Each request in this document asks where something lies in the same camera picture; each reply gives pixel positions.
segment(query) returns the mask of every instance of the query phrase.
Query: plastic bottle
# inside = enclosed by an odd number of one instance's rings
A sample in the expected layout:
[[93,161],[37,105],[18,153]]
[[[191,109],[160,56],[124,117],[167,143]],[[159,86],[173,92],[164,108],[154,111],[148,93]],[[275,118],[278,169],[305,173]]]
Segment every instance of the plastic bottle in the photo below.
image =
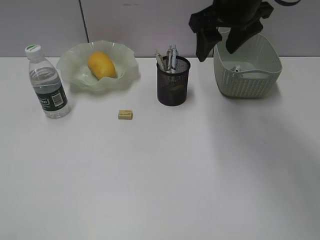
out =
[[29,77],[44,113],[49,118],[67,115],[71,108],[55,67],[45,58],[40,45],[25,48],[30,60]]

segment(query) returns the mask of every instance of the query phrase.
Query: water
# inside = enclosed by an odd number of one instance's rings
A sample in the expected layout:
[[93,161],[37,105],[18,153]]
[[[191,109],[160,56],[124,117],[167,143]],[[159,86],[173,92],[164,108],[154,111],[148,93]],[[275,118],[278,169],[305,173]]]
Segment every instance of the water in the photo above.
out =
[[[55,68],[38,68],[31,71],[29,75],[33,89],[37,94],[50,94],[57,91],[62,86],[60,77]],[[64,107],[62,107],[59,110],[43,111],[49,118],[55,119],[67,115],[70,112],[70,110],[71,108],[67,103]]]

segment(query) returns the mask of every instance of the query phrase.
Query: basket handle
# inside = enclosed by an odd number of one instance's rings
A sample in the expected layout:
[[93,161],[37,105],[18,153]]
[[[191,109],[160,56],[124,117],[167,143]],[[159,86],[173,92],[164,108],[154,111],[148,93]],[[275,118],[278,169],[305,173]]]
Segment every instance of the basket handle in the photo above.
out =
[[255,73],[258,73],[258,74],[277,74],[277,72],[269,72],[269,71],[263,71],[263,70],[246,70],[246,71],[239,71],[239,72],[234,72],[236,74],[255,74]]

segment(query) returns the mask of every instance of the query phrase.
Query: black mesh pen holder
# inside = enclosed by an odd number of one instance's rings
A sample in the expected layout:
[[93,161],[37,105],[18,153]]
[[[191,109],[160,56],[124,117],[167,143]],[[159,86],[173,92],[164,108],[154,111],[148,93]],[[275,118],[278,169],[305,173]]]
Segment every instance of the black mesh pen holder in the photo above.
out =
[[184,57],[176,57],[175,73],[167,73],[157,67],[157,97],[160,103],[166,106],[178,106],[187,98],[187,87],[190,62]]

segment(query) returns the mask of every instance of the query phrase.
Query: basket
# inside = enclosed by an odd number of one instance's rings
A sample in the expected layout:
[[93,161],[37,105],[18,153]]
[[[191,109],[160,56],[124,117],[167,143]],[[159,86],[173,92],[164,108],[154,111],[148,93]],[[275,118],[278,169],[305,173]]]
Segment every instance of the basket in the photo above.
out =
[[229,33],[214,47],[214,75],[220,92],[232,98],[261,98],[277,81],[282,65],[271,43],[261,34],[235,53],[226,49]]

